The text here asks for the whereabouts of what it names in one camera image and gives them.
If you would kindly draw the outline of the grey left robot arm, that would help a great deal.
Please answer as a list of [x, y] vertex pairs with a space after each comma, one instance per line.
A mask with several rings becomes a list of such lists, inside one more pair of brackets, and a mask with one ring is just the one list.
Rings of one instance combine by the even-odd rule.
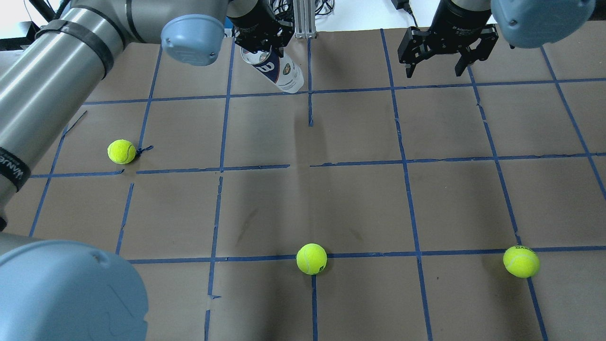
[[[281, 52], [294, 22], [268, 0], [72, 0], [1, 78], [1, 208], [131, 43], [182, 63], [214, 63], [224, 21], [250, 51]], [[3, 341], [143, 341], [142, 278], [113, 251], [1, 233]]]

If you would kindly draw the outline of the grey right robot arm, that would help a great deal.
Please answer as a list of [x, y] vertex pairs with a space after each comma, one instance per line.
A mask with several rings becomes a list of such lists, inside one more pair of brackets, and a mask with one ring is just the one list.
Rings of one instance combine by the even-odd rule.
[[486, 61], [500, 37], [510, 48], [539, 48], [596, 20], [599, 0], [441, 0], [427, 30], [410, 26], [397, 50], [411, 78], [418, 64], [436, 55], [459, 54], [461, 76]]

